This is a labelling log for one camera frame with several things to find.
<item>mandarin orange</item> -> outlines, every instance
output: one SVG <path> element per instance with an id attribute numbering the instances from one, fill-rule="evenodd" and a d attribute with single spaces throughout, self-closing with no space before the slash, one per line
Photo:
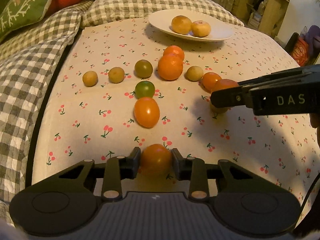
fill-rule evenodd
<path id="1" fill-rule="evenodd" d="M 179 56 L 182 60 L 184 60 L 184 52 L 178 46 L 172 45 L 172 46 L 167 47 L 163 52 L 163 56 L 168 55 L 168 54 L 175 54 L 175 55 Z"/>
<path id="2" fill-rule="evenodd" d="M 183 71 L 182 59 L 174 54 L 163 56 L 158 62 L 158 74 L 165 80 L 175 80 Z"/>

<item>white plate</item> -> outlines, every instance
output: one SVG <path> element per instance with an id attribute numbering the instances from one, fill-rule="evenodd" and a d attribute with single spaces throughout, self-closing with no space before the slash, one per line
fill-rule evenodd
<path id="1" fill-rule="evenodd" d="M 171 21 L 174 17 L 178 15 L 184 15 L 188 17 L 192 22 L 203 20 L 210 24 L 211 32 L 208 36 L 204 38 L 194 37 L 192 32 L 187 35 L 182 35 L 175 33 L 171 30 Z M 170 35 L 192 40 L 192 41 L 225 41 L 233 35 L 232 29 L 228 24 L 211 17 L 210 15 L 191 11 L 184 9 L 166 9 L 162 11 L 157 11 L 149 15 L 149 22 L 151 25 L 161 30 L 162 32 L 168 33 Z"/>

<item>tomato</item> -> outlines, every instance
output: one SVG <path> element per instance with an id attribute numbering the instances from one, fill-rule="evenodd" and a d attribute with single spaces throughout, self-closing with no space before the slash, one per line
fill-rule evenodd
<path id="1" fill-rule="evenodd" d="M 136 85 L 135 92 L 137 98 L 149 97 L 153 98 L 155 94 L 155 86 L 150 81 L 141 81 Z"/>
<path id="2" fill-rule="evenodd" d="M 160 118 L 160 109 L 153 98 L 143 97 L 134 105 L 134 117 L 143 127 L 154 127 Z"/>
<path id="3" fill-rule="evenodd" d="M 213 89 L 218 80 L 221 80 L 221 77 L 217 73 L 207 72 L 202 77 L 202 85 L 209 92 Z"/>
<path id="4" fill-rule="evenodd" d="M 211 93 L 218 91 L 218 90 L 233 88 L 233 87 L 238 87 L 238 86 L 239 86 L 239 84 L 236 81 L 233 81 L 230 79 L 220 79 L 215 83 L 214 87 L 211 89 Z M 216 108 L 213 104 L 211 104 L 211 101 L 210 101 L 210 109 L 218 114 L 223 114 L 226 111 L 228 111 L 227 107 Z"/>
<path id="5" fill-rule="evenodd" d="M 149 61 L 142 59 L 134 65 L 134 70 L 138 77 L 148 78 L 152 75 L 153 67 Z"/>
<path id="6" fill-rule="evenodd" d="M 172 166 L 172 154 L 161 144 L 150 145 L 141 154 L 140 166 L 143 175 L 167 175 Z"/>

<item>orange cherry tomato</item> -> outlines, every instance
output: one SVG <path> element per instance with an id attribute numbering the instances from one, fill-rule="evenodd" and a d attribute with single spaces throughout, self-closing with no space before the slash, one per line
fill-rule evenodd
<path id="1" fill-rule="evenodd" d="M 143 175 L 166 175 L 171 166 L 172 154 L 161 144 L 150 145 L 141 154 L 140 167 Z"/>
<path id="2" fill-rule="evenodd" d="M 207 91 L 211 91 L 218 80 L 221 80 L 221 77 L 217 73 L 207 72 L 202 77 L 202 85 Z"/>
<path id="3" fill-rule="evenodd" d="M 139 98 L 134 105 L 134 117 L 143 127 L 154 127 L 160 118 L 160 109 L 153 98 Z"/>
<path id="4" fill-rule="evenodd" d="M 238 86 L 239 86 L 239 84 L 236 81 L 233 81 L 230 79 L 220 79 L 215 83 L 214 87 L 211 89 L 211 93 L 218 91 L 218 90 L 233 88 L 233 87 L 238 87 Z M 214 111 L 215 113 L 218 113 L 218 114 L 223 114 L 226 111 L 228 111 L 227 107 L 222 107 L 222 108 L 215 107 L 213 104 L 211 104 L 211 101 L 210 101 L 210 108 L 212 111 Z"/>

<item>checkered quilt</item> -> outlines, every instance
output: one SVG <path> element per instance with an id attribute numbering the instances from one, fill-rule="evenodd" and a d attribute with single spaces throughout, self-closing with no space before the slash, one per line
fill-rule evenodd
<path id="1" fill-rule="evenodd" d="M 131 18 L 144 18 L 165 9 L 202 12 L 226 23 L 244 24 L 211 0 L 95 0 L 81 20 L 82 27 L 101 25 Z"/>
<path id="2" fill-rule="evenodd" d="M 48 84 L 92 0 L 65 8 L 21 30 L 0 46 L 0 219 L 25 187 L 34 125 Z"/>

